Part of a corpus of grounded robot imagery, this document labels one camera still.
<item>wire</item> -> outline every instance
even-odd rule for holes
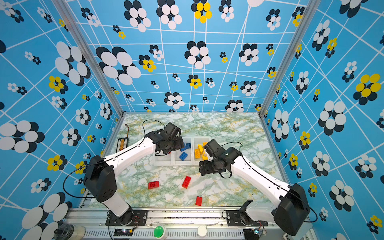
[[[142,140],[138,145],[142,144],[142,142],[144,142],[144,139],[145,139],[145,128],[144,128],[144,123],[145,123],[146,121],[151,121],[151,120],[152,120],[152,121],[156,121],[156,122],[161,123],[161,124],[164,126],[164,128],[166,127],[162,122],[160,122],[160,121],[158,121],[158,120],[154,120],[154,119],[147,119],[147,120],[145,120],[145,121],[143,122],[143,124],[142,124],[143,130],[144,130],[144,137],[143,137],[143,140]],[[134,148],[137,147],[138,145],[136,145],[136,146],[134,146],[133,148],[131,148],[131,149],[125,151],[124,153],[126,153],[126,152],[128,152],[128,151],[134,149]],[[89,199],[89,198],[95,198],[95,197],[78,197],[78,196],[74,196],[74,195],[70,194],[69,192],[67,192],[67,191],[65,190],[65,182],[67,181],[67,179],[69,178],[69,176],[70,176],[71,174],[73,174],[74,172],[76,172],[77,170],[84,169],[84,168],[88,168],[89,166],[96,165],[96,164],[100,164],[100,163],[102,163],[102,162],[97,162],[97,163],[94,163],[94,164],[89,164],[89,165],[87,165],[87,166],[85,166],[85,167],[79,167],[78,169],[75,169],[73,172],[71,172],[70,174],[68,174],[67,177],[66,177],[66,178],[64,179],[64,181],[63,181],[63,190],[64,190],[64,192],[65,192],[66,194],[68,194],[69,196],[74,197],[74,198],[80,198],[80,199],[84,199],[84,198],[88,198],[88,199]]]

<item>black and white flower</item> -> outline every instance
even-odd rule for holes
[[[89,114],[89,111],[85,110],[84,108],[77,109],[76,115],[77,115],[75,117],[76,122],[79,122],[82,125],[88,125],[88,122],[91,120],[91,116]]]
[[[79,130],[70,128],[68,130],[63,131],[63,139],[61,142],[63,144],[68,144],[68,146],[76,146],[78,141],[81,140],[81,135],[79,134]]]
[[[242,100],[229,100],[228,101],[228,105],[225,106],[225,109],[227,110],[227,112],[239,112],[239,113],[242,113],[244,112],[244,104],[243,104],[243,101]]]
[[[103,96],[101,95],[101,92],[99,92],[98,90],[95,91],[94,93],[95,97],[97,97],[98,99],[101,99]]]
[[[71,207],[71,202],[65,202],[63,192],[50,195],[43,205],[32,208],[23,217],[22,227],[29,230],[22,239],[53,239],[55,230],[63,224]],[[47,223],[49,214],[53,219],[51,223]]]
[[[45,138],[44,133],[38,130],[37,123],[26,120],[19,121],[16,125],[4,123],[0,126],[0,134],[4,136],[0,138],[0,149],[31,153],[36,150],[37,143]]]
[[[100,116],[104,117],[106,120],[109,120],[112,116],[112,109],[109,103],[100,103]]]
[[[202,69],[204,65],[211,62],[205,42],[200,41],[196,44],[194,41],[189,41],[187,43],[187,49],[188,51],[184,53],[184,57],[189,64],[195,65],[197,69]]]
[[[39,193],[41,191],[47,191],[48,187],[52,184],[49,178],[39,179],[31,184],[31,193]]]
[[[239,52],[240,61],[245,63],[246,66],[250,66],[259,60],[258,54],[259,50],[256,43],[252,45],[246,43],[243,45],[243,50]]]
[[[37,13],[40,14],[40,16],[47,20],[48,23],[51,23],[52,22],[52,18],[51,18],[51,15],[47,14],[45,12],[45,9],[41,8],[41,7],[37,7]]]
[[[308,78],[309,72],[300,72],[299,78],[296,81],[296,90],[299,94],[303,93],[304,90],[307,90],[310,79]]]
[[[343,102],[333,103],[327,101],[324,105],[324,110],[320,113],[319,125],[324,128],[324,133],[328,136],[332,135],[333,131],[341,132],[344,129],[344,124],[347,121],[343,111],[345,104]]]
[[[174,109],[179,109],[180,107],[185,105],[182,96],[179,93],[166,93],[166,97],[164,98],[164,102]]]
[[[200,112],[200,109],[197,107],[196,104],[191,104],[191,106],[189,107],[189,109],[191,109],[192,112]]]
[[[9,2],[0,0],[0,10],[4,11],[7,16],[14,18],[17,23],[24,21],[24,18],[21,16],[21,12],[19,10],[15,10]]]
[[[241,93],[244,93],[247,97],[249,97],[251,94],[256,93],[256,87],[255,81],[245,81],[243,86],[240,87]]]
[[[355,170],[359,173],[361,178],[372,178],[372,171],[376,171],[377,169],[375,163],[376,159],[374,157],[368,157],[366,154],[363,154],[358,160],[358,165],[355,166]]]
[[[212,78],[207,78],[205,82],[208,83],[208,87],[210,88],[213,88],[214,86],[216,86]]]
[[[296,131],[299,131],[299,127],[300,127],[300,118],[295,118],[292,128],[296,132]]]
[[[168,24],[169,29],[174,30],[176,24],[181,24],[183,21],[179,15],[179,7],[175,4],[175,0],[158,0],[159,7],[156,10],[163,24]]]
[[[76,46],[71,48],[64,42],[56,44],[57,52],[60,57],[56,58],[55,65],[59,72],[69,77],[70,81],[77,86],[83,86],[84,78],[90,78],[91,70],[85,65],[86,60],[80,49]]]
[[[331,169],[329,165],[329,156],[323,154],[321,151],[316,152],[316,156],[313,157],[312,168],[315,169],[317,176],[327,176],[328,171]]]
[[[221,12],[221,18],[227,23],[230,19],[235,17],[233,13],[234,8],[231,6],[231,0],[221,0],[221,5],[218,7],[219,12]]]
[[[280,109],[277,109],[275,112],[275,119],[272,121],[271,130],[275,134],[276,142],[280,142],[281,139],[287,139],[289,133],[288,126],[288,117],[289,114],[287,111],[281,112]]]
[[[87,19],[88,23],[90,25],[93,25],[95,27],[98,27],[99,25],[101,25],[101,22],[100,20],[96,17],[96,15],[94,15],[93,13],[91,13],[91,11],[89,10],[89,8],[81,8],[81,15]]]
[[[342,0],[339,12],[344,14],[348,11],[347,17],[354,17],[360,10],[361,4],[367,1],[368,0]]]
[[[344,75],[342,77],[346,83],[355,77],[353,73],[358,69],[356,64],[356,61],[347,63],[347,67],[344,69]]]
[[[68,103],[65,101],[65,98],[60,98],[59,96],[52,96],[51,104],[52,106],[61,109],[65,109],[65,107],[68,106]]]
[[[151,21],[147,18],[147,12],[142,8],[141,3],[137,0],[131,1],[126,0],[124,7],[127,11],[124,12],[125,18],[129,21],[132,27],[137,27],[140,32],[145,32],[146,27],[151,26]]]
[[[331,32],[331,29],[329,28],[329,20],[325,20],[324,23],[319,23],[319,25],[316,28],[316,33],[313,36],[313,43],[312,47],[316,48],[316,51],[320,51],[321,46],[326,44],[328,42],[328,36]]]
[[[271,9],[269,11],[269,15],[265,18],[268,21],[268,24],[266,25],[269,27],[271,31],[275,30],[275,28],[280,27],[280,20],[281,17],[279,16],[280,9]]]
[[[149,53],[152,53],[153,57],[156,58],[158,61],[161,61],[164,58],[163,52],[159,50],[159,47],[157,45],[150,45],[149,48]]]
[[[347,212],[350,212],[352,210],[352,206],[355,204],[352,195],[352,187],[344,185],[344,183],[340,180],[336,180],[335,185],[331,187],[331,191],[329,192],[329,196],[332,200],[334,200],[335,207],[339,210],[344,208]]]
[[[101,70],[109,78],[116,78],[124,85],[131,85],[132,78],[141,76],[141,72],[133,64],[131,56],[121,47],[112,48],[112,52],[105,47],[98,47],[96,54],[102,60],[99,63]],[[122,65],[123,70],[114,68],[118,63]]]

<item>yellow flower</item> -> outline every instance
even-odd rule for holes
[[[289,161],[291,162],[291,166],[298,166],[298,157],[294,155],[293,153],[291,154],[291,157],[289,158]]]
[[[374,226],[383,227],[383,225],[382,225],[383,221],[381,219],[379,219],[377,216],[373,215],[371,217],[371,221],[372,221]]]
[[[268,77],[273,78],[276,76],[276,73],[277,73],[277,71],[270,71],[270,73],[268,74]]]
[[[268,51],[268,55],[271,56],[271,55],[273,55],[273,54],[275,54],[275,50],[274,50],[274,49],[271,49],[271,50]]]
[[[64,24],[64,21],[59,19],[59,24],[62,26],[62,27],[65,27],[65,24]]]
[[[311,192],[317,193],[317,186],[314,185],[313,182],[311,183],[310,188],[311,188]]]
[[[231,90],[233,90],[233,91],[236,91],[237,89],[239,89],[239,86],[238,86],[238,85],[233,85],[233,86],[231,87]]]
[[[328,49],[332,51],[337,46],[337,38],[331,39],[328,44]]]
[[[126,36],[123,31],[119,32],[119,38],[124,39]]]
[[[295,25],[295,26],[299,26],[300,24],[300,20],[303,16],[301,16],[300,14],[296,15],[295,19],[292,21],[292,23]]]

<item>green marble surface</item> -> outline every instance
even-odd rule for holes
[[[129,144],[143,137],[142,122],[156,119],[165,125],[172,122],[182,130],[182,136],[210,136],[219,144],[238,141],[249,160],[264,171],[282,179],[257,113],[150,113],[126,114],[118,138]],[[162,128],[155,121],[144,124],[146,132]],[[239,144],[228,144],[225,148]],[[188,189],[181,187],[185,176],[191,177]],[[244,179],[233,175],[223,179],[218,174],[201,176],[198,166],[155,166],[152,156],[146,156],[124,170],[117,178],[118,192],[132,207],[192,207],[197,196],[202,206],[241,206],[246,200],[269,202],[259,190]],[[148,190],[148,182],[159,181],[160,187]],[[89,207],[104,207],[93,200]]]

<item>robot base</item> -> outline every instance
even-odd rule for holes
[[[117,217],[112,211],[110,213],[110,217],[107,218],[105,225],[106,226],[121,226],[120,219]],[[145,226],[147,222],[148,210],[133,210],[133,215],[139,217],[139,226]],[[135,226],[137,222],[135,222],[134,217],[126,226]]]

